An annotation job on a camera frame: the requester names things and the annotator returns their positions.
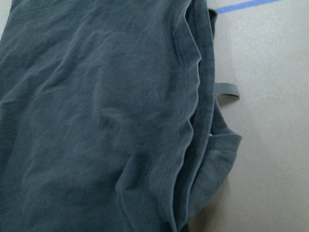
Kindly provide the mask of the black printed t-shirt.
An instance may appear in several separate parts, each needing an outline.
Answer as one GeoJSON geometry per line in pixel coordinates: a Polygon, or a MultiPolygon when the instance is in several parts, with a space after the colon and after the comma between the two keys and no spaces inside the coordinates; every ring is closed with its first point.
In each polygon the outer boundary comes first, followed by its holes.
{"type": "Polygon", "coordinates": [[[204,0],[14,0],[0,41],[0,229],[186,232],[241,142],[204,0]]]}

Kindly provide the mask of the blue tape line crosswise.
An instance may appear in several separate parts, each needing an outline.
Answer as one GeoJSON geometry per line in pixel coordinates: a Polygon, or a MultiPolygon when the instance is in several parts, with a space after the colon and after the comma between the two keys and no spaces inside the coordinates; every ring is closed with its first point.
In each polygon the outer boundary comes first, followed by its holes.
{"type": "Polygon", "coordinates": [[[218,14],[228,13],[232,11],[237,11],[241,9],[251,8],[259,5],[269,4],[273,2],[277,2],[279,0],[250,0],[246,2],[236,3],[224,7],[220,7],[216,9],[218,14]]]}

